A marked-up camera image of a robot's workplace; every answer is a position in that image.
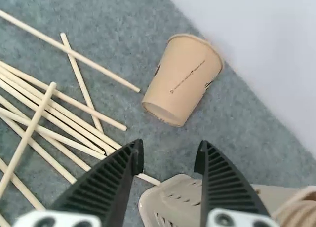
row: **black ribbed pad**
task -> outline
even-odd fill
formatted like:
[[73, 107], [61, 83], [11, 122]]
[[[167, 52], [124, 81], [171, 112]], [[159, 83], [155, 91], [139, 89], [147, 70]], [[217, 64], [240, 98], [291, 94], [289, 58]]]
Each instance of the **black ribbed pad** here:
[[103, 227], [122, 226], [133, 176], [143, 166], [143, 141], [136, 140], [81, 176], [51, 209], [98, 216]]
[[201, 227], [214, 208], [269, 216], [250, 183], [234, 164], [208, 141], [199, 145], [194, 171], [203, 174]]

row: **white wall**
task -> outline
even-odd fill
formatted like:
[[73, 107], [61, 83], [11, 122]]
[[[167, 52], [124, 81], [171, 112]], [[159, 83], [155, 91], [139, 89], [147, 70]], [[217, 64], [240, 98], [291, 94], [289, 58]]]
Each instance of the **white wall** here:
[[316, 157], [316, 0], [172, 0]]

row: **tan paper cup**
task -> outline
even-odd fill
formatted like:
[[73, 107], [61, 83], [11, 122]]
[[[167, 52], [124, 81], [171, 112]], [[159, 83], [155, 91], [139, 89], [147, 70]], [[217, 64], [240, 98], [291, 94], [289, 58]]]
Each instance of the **tan paper cup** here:
[[188, 34], [174, 35], [142, 105], [161, 121], [181, 127], [223, 66], [219, 54], [206, 41]]

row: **blue-gray carpet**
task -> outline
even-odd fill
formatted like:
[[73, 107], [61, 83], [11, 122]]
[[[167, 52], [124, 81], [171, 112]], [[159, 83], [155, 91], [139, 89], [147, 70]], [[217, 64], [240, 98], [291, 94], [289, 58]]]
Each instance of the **blue-gray carpet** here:
[[[163, 124], [144, 112], [141, 100], [167, 39], [175, 33], [199, 35], [169, 0], [0, 0], [0, 9], [60, 40], [66, 32], [74, 50], [109, 68], [142, 89], [140, 94], [79, 63], [96, 109], [129, 129], [103, 123], [106, 134], [121, 144], [142, 138], [145, 172], [160, 180], [192, 175], [198, 144], [209, 140], [251, 183], [300, 187], [316, 183], [316, 162], [296, 138], [263, 106], [226, 65], [183, 128]], [[67, 55], [0, 19], [0, 59], [84, 102]], [[28, 115], [33, 113], [1, 90], [1, 95]], [[91, 117], [61, 102], [92, 123]], [[42, 119], [41, 124], [55, 129]], [[43, 141], [33, 137], [77, 178], [83, 171]], [[19, 137], [0, 122], [0, 157], [7, 163]], [[79, 154], [89, 164], [97, 161]], [[70, 184], [28, 148], [16, 174], [49, 206]], [[142, 226], [137, 202], [151, 185], [133, 183], [124, 226]], [[32, 209], [13, 185], [0, 201], [11, 223]]]

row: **scattered sticks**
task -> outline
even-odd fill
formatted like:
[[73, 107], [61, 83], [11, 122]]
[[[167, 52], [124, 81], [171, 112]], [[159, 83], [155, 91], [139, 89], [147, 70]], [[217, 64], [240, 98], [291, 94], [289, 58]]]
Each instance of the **scattered sticks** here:
[[[5, 75], [7, 78], [9, 78], [11, 81], [17, 83], [18, 85], [20, 85], [21, 87], [23, 87], [24, 89], [28, 90], [29, 92], [31, 92], [32, 94], [36, 95], [38, 98], [42, 98], [43, 94], [35, 89], [34, 87], [30, 86], [29, 84], [27, 84], [26, 82], [24, 82], [23, 80], [21, 80], [20, 78], [18, 78], [16, 75], [14, 75], [13, 73], [5, 70], [4, 68], [0, 68], [2, 69], [0, 72], [1, 74]], [[72, 119], [74, 119], [74, 121], [77, 122], [78, 117], [75, 117], [74, 114], [72, 112], [70, 112], [69, 110], [65, 109], [64, 107], [62, 107], [61, 105], [59, 105], [58, 103], [54, 102], [53, 100], [50, 101], [50, 104], [52, 107], [56, 108], [57, 110], [59, 110], [61, 113], [71, 117]], [[115, 120], [107, 117], [107, 123], [117, 127], [118, 129], [125, 131], [127, 129], [127, 127], [119, 122], [116, 122]]]
[[[0, 115], [0, 118], [6, 124], [8, 124], [8, 126], [11, 127], [12, 130], [16, 132], [20, 137], [24, 136], [25, 132], [18, 124], [16, 124], [11, 119], [4, 117], [2, 115]], [[60, 163], [58, 163], [57, 160], [55, 160], [47, 151], [45, 151], [44, 148], [41, 147], [36, 141], [30, 138], [28, 143], [41, 157], [43, 157], [44, 160], [47, 161], [47, 163], [49, 163], [54, 169], [56, 169], [57, 172], [59, 172], [67, 181], [69, 181], [71, 184], [74, 184], [76, 182], [76, 178], [71, 173], [69, 173]]]
[[[23, 124], [25, 126], [29, 126], [30, 125], [30, 120], [29, 119], [20, 117], [19, 115], [16, 115], [16, 114], [14, 114], [14, 113], [12, 113], [12, 112], [10, 112], [8, 110], [5, 110], [3, 108], [0, 108], [0, 114], [2, 114], [2, 117], [5, 116], [5, 117], [10, 118], [10, 119], [12, 119], [12, 120], [14, 120], [16, 122], [19, 122], [19, 123], [21, 123], [21, 124]], [[71, 140], [71, 139], [69, 139], [67, 137], [64, 137], [64, 136], [62, 136], [62, 135], [60, 135], [60, 134], [58, 134], [56, 132], [53, 132], [53, 131], [45, 128], [45, 127], [37, 125], [35, 130], [38, 133], [40, 133], [41, 135], [45, 135], [45, 136], [53, 138], [53, 139], [55, 139], [57, 141], [60, 141], [60, 142], [62, 142], [64, 144], [66, 144], [66, 145], [68, 145], [70, 147], [73, 147], [73, 148], [75, 148], [75, 149], [77, 149], [77, 150], [79, 150], [79, 151], [81, 151], [83, 153], [86, 153], [86, 154], [88, 154], [88, 155], [90, 155], [92, 157], [95, 157], [97, 159], [104, 159], [105, 158], [104, 155], [102, 155], [102, 154], [100, 154], [100, 153], [98, 153], [98, 152], [96, 152], [96, 151], [94, 151], [92, 149], [89, 149], [88, 147], [85, 147], [84, 145], [82, 145], [82, 144], [80, 144], [78, 142], [75, 142], [75, 141], [73, 141], [73, 140]]]
[[86, 63], [90, 67], [100, 71], [104, 75], [107, 75], [108, 77], [112, 78], [113, 80], [116, 80], [117, 82], [121, 83], [122, 85], [127, 86], [128, 88], [136, 91], [137, 93], [140, 91], [139, 88], [137, 88], [135, 85], [131, 84], [127, 80], [125, 80], [125, 79], [119, 77], [118, 75], [110, 72], [109, 70], [105, 69], [101, 65], [91, 61], [90, 59], [88, 59], [88, 58], [82, 56], [81, 54], [73, 51], [72, 49], [67, 48], [62, 43], [57, 42], [56, 40], [52, 39], [51, 37], [49, 37], [49, 36], [47, 36], [47, 35], [45, 35], [43, 33], [41, 33], [40, 31], [34, 29], [33, 27], [23, 23], [22, 21], [19, 21], [18, 19], [16, 19], [13, 16], [7, 14], [6, 12], [0, 10], [0, 17], [2, 17], [3, 19], [7, 20], [8, 22], [11, 22], [13, 25], [16, 25], [17, 27], [19, 27], [19, 28], [31, 33], [32, 35], [44, 40], [45, 42], [53, 45], [54, 47], [64, 51], [65, 53], [68, 53], [68, 54], [72, 55], [74, 58], [78, 59], [79, 61], [82, 61], [83, 63]]
[[[22, 113], [17, 107], [15, 107], [13, 104], [11, 104], [9, 101], [7, 101], [1, 95], [0, 95], [0, 104], [5, 106], [8, 110], [10, 110], [15, 115], [18, 115], [18, 116], [20, 116], [20, 117], [22, 117], [24, 119], [27, 119], [27, 121], [31, 121], [24, 113]], [[53, 138], [51, 138], [51, 137], [49, 137], [47, 135], [44, 135], [43, 133], [40, 133], [40, 135], [44, 139], [46, 139], [49, 143], [51, 143], [53, 146], [55, 146], [65, 156], [67, 156], [69, 159], [71, 159], [75, 164], [77, 164], [79, 167], [81, 167], [84, 171], [89, 171], [90, 170], [90, 166], [89, 165], [87, 165], [78, 156], [76, 156], [74, 153], [72, 153], [70, 150], [68, 150], [66, 147], [64, 147], [61, 143], [59, 143], [58, 141], [56, 141], [55, 139], [53, 139]]]
[[[32, 94], [31, 92], [29, 92], [28, 90], [26, 90], [25, 88], [21, 87], [20, 85], [16, 84], [15, 82], [13, 82], [12, 80], [10, 80], [10, 78], [8, 76], [2, 75], [4, 71], [0, 72], [0, 78], [7, 83], [8, 85], [10, 85], [11, 87], [13, 87], [14, 89], [16, 89], [17, 91], [19, 91], [21, 94], [23, 94], [24, 96], [26, 96], [28, 99], [32, 100], [35, 103], [39, 103], [40, 99], [38, 97], [36, 97], [34, 94]], [[31, 87], [30, 85], [28, 85], [26, 82], [24, 82], [23, 80], [19, 79], [18, 77], [16, 77], [15, 75], [12, 75], [12, 77], [15, 81], [19, 82], [19, 84], [23, 85], [26, 88]], [[32, 92], [38, 94], [41, 98], [42, 98], [42, 93], [39, 92], [38, 90], [36, 90], [35, 88], [31, 87], [29, 88], [29, 90], [31, 90]], [[82, 135], [84, 135], [85, 137], [89, 138], [90, 140], [92, 140], [93, 142], [95, 142], [97, 145], [99, 145], [100, 147], [102, 147], [106, 152], [108, 153], [113, 153], [115, 150], [110, 147], [108, 144], [106, 144], [105, 142], [103, 142], [101, 139], [99, 139], [98, 137], [94, 136], [92, 133], [90, 133], [89, 131], [87, 131], [86, 129], [82, 128], [81, 126], [79, 126], [77, 123], [75, 123], [73, 120], [69, 119], [67, 116], [65, 116], [64, 114], [62, 114], [61, 112], [57, 111], [56, 109], [54, 109], [51, 105], [55, 105], [55, 106], [60, 106], [58, 103], [54, 102], [53, 100], [50, 100], [50, 105], [46, 107], [46, 111], [50, 112], [52, 115], [56, 116], [57, 118], [59, 118], [61, 121], [63, 121], [64, 123], [68, 124], [68, 126], [72, 127], [73, 129], [77, 130], [78, 132], [80, 132]], [[70, 111], [68, 111], [71, 116], [73, 116], [74, 118], [78, 118], [76, 115], [74, 115], [73, 113], [71, 113]], [[93, 145], [93, 147], [91, 147], [92, 149], [94, 149], [95, 151], [99, 151], [101, 153], [103, 153], [102, 150], [100, 150], [98, 147], [96, 147], [95, 145]]]
[[[67, 48], [71, 49], [66, 34], [65, 33], [60, 33], [60, 38], [61, 38], [63, 44]], [[82, 92], [83, 97], [84, 97], [84, 100], [85, 100], [86, 104], [89, 106], [89, 108], [94, 110], [94, 106], [93, 106], [92, 100], [90, 98], [90, 95], [89, 95], [89, 92], [87, 90], [87, 87], [85, 86], [85, 83], [84, 83], [84, 80], [83, 80], [82, 75], [80, 73], [80, 69], [79, 69], [78, 64], [76, 62], [76, 59], [73, 56], [71, 56], [70, 54], [68, 54], [68, 58], [69, 58], [69, 61], [71, 63], [71, 66], [72, 66], [72, 68], [74, 70], [74, 73], [76, 75], [79, 87], [80, 87], [81, 92]], [[100, 132], [104, 133], [99, 119], [96, 116], [92, 115], [92, 120], [94, 122], [94, 125], [95, 125], [96, 129], [98, 129]]]
[[[5, 173], [8, 166], [0, 158], [0, 170]], [[40, 203], [40, 201], [31, 193], [31, 191], [22, 183], [22, 181], [13, 173], [11, 177], [12, 183], [16, 188], [25, 196], [25, 198], [34, 206], [38, 211], [45, 210], [45, 207]]]
[[[25, 104], [26, 106], [28, 106], [30, 109], [36, 111], [38, 106], [32, 102], [31, 100], [29, 100], [28, 98], [26, 98], [24, 95], [20, 94], [15, 88], [13, 88], [12, 86], [6, 84], [2, 79], [0, 79], [0, 87], [3, 88], [5, 91], [7, 91], [8, 93], [10, 93], [11, 95], [13, 95], [16, 99], [18, 99], [19, 101], [21, 101], [23, 104]], [[16, 85], [16, 88], [19, 89], [20, 91], [24, 91], [25, 93], [27, 93], [28, 95], [31, 96], [31, 98], [35, 98], [34, 95], [32, 95], [31, 93], [29, 93], [28, 91], [22, 89], [21, 87], [19, 87], [18, 85]], [[54, 123], [56, 126], [58, 126], [59, 128], [63, 129], [65, 132], [67, 132], [68, 134], [72, 135], [73, 137], [75, 137], [76, 139], [78, 139], [79, 141], [81, 141], [82, 143], [84, 143], [86, 146], [88, 146], [89, 148], [104, 154], [104, 152], [98, 148], [96, 145], [94, 145], [92, 142], [90, 142], [88, 139], [86, 139], [83, 135], [81, 135], [80, 133], [78, 133], [77, 131], [75, 131], [74, 129], [72, 129], [71, 127], [69, 127], [68, 125], [66, 125], [65, 123], [63, 123], [62, 121], [60, 121], [59, 119], [55, 118], [53, 115], [51, 115], [50, 113], [44, 111], [42, 113], [42, 116], [45, 117], [47, 120], [49, 120], [50, 122]]]
[[[48, 85], [46, 85], [45, 83], [43, 83], [43, 82], [37, 80], [36, 78], [34, 78], [34, 77], [32, 77], [32, 76], [30, 76], [30, 75], [28, 75], [28, 74], [26, 74], [26, 73], [24, 73], [24, 72], [18, 70], [18, 69], [14, 68], [14, 67], [12, 67], [12, 66], [10, 66], [10, 65], [8, 65], [8, 64], [6, 64], [6, 63], [4, 63], [4, 62], [2, 62], [2, 61], [0, 60], [0, 73], [2, 73], [2, 71], [4, 70], [4, 69], [1, 68], [1, 67], [7, 69], [7, 70], [8, 70], [9, 72], [11, 72], [12, 74], [14, 74], [14, 75], [16, 75], [16, 76], [18, 76], [18, 77], [20, 77], [20, 78], [22, 78], [22, 79], [28, 81], [29, 83], [31, 83], [31, 84], [33, 84], [33, 85], [35, 85], [35, 86], [37, 86], [37, 87], [39, 87], [39, 88], [41, 88], [41, 89], [43, 89], [43, 90], [47, 90], [47, 88], [48, 88]], [[103, 114], [101, 114], [101, 113], [99, 113], [99, 112], [97, 112], [97, 111], [95, 111], [95, 110], [92, 110], [91, 108], [89, 108], [89, 107], [87, 107], [86, 105], [84, 105], [84, 104], [78, 102], [77, 100], [75, 100], [75, 99], [73, 99], [73, 98], [71, 98], [71, 97], [69, 97], [69, 96], [63, 94], [62, 92], [60, 92], [60, 91], [58, 91], [58, 90], [55, 90], [54, 95], [57, 96], [58, 98], [64, 100], [64, 101], [66, 101], [66, 102], [68, 102], [68, 103], [70, 103], [70, 104], [72, 104], [72, 105], [74, 105], [74, 106], [80, 108], [81, 110], [83, 110], [83, 111], [85, 111], [85, 112], [87, 112], [87, 113], [89, 113], [89, 114], [93, 114], [93, 115], [96, 116], [97, 118], [103, 120], [103, 119], [101, 118], [101, 116], [99, 116], [99, 115], [103, 115]], [[87, 108], [88, 110], [92, 110], [92, 111], [94, 111], [94, 112], [93, 112], [93, 113], [90, 113], [90, 112], [88, 112], [87, 110], [85, 110], [84, 108]], [[78, 118], [78, 119], [77, 119], [77, 123], [78, 123], [79, 125], [81, 125], [82, 127], [84, 127], [85, 129], [87, 129], [88, 131], [92, 132], [95, 136], [97, 136], [98, 138], [100, 138], [101, 140], [103, 140], [104, 142], [106, 142], [107, 144], [109, 144], [110, 146], [112, 146], [113, 148], [115, 148], [115, 149], [121, 148], [121, 145], [120, 145], [120, 144], [118, 144], [117, 142], [115, 142], [114, 140], [112, 140], [111, 138], [109, 138], [108, 136], [106, 136], [105, 134], [101, 133], [99, 130], [97, 130], [95, 127], [91, 126], [90, 124], [88, 124], [87, 122], [85, 122], [84, 120], [82, 120], [81, 118]]]
[[35, 126], [37, 125], [38, 121], [40, 120], [41, 114], [43, 113], [45, 106], [47, 105], [48, 100], [50, 99], [50, 97], [53, 94], [55, 87], [56, 87], [56, 83], [54, 83], [54, 82], [52, 82], [49, 85], [49, 88], [46, 91], [43, 100], [39, 104], [39, 107], [36, 110], [32, 120], [31, 120], [30, 125], [26, 129], [18, 147], [15, 150], [15, 153], [14, 153], [14, 155], [13, 155], [13, 157], [8, 165], [7, 171], [4, 173], [4, 175], [0, 181], [0, 199], [4, 193], [6, 186], [8, 185], [8, 183], [11, 179], [11, 175], [13, 174], [15, 167], [17, 166], [17, 164], [18, 164], [18, 162], [23, 154], [23, 151], [28, 143], [28, 140], [30, 139], [30, 137], [35, 129]]

